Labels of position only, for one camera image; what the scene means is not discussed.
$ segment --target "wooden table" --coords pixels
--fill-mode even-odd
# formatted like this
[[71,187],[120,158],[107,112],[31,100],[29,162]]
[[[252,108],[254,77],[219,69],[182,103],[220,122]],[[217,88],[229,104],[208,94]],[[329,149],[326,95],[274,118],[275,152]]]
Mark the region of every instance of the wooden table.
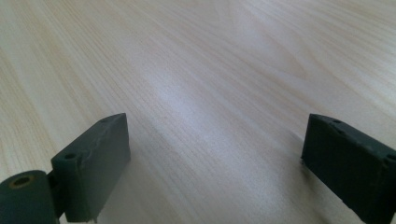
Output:
[[396,147],[395,11],[1,1],[0,179],[49,172],[56,152],[125,112],[132,160],[100,224],[361,223],[300,156],[309,113]]

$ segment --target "table surface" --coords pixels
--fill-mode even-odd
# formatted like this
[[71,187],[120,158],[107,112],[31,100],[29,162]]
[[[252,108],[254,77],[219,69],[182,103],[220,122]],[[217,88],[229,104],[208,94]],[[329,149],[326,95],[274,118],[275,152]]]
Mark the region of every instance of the table surface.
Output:
[[308,115],[396,148],[396,3],[2,1],[0,179],[125,112],[99,223],[361,223],[300,163]]

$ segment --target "wood grain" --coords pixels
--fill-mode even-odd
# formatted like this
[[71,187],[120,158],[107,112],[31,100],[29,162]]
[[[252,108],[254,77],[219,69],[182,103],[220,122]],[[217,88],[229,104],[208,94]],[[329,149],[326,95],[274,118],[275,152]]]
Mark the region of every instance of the wood grain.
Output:
[[396,148],[395,11],[1,1],[0,179],[50,171],[57,151],[125,112],[133,158],[101,224],[361,223],[300,155],[309,113]]

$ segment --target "hole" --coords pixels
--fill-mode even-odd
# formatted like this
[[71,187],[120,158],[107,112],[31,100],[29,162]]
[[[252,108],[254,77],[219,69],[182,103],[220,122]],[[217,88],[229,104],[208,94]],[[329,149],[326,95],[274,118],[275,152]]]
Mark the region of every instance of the hole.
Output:
[[69,154],[64,156],[64,158],[67,159],[67,160],[72,160],[75,157],[76,157],[76,154],[74,154],[74,153],[69,153]]
[[394,160],[394,161],[396,161],[396,155],[388,155],[387,156],[390,160]]
[[20,176],[20,177],[16,178],[15,180],[13,180],[13,181],[9,184],[9,187],[10,187],[11,189],[21,189],[21,188],[23,188],[23,187],[29,185],[29,184],[33,181],[34,178],[35,178],[35,177],[32,176],[32,175],[23,175],[23,176]]

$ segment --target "screw hole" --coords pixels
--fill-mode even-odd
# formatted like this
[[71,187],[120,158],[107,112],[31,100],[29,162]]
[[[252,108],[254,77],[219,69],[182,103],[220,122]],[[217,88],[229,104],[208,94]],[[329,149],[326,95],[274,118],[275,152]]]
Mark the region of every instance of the screw hole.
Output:
[[76,154],[74,154],[74,153],[69,153],[69,154],[64,156],[64,158],[67,159],[67,160],[72,160],[75,157],[76,157]]
[[11,189],[21,189],[27,185],[29,185],[35,177],[32,175],[23,175],[16,179],[14,179],[10,184],[9,187]]

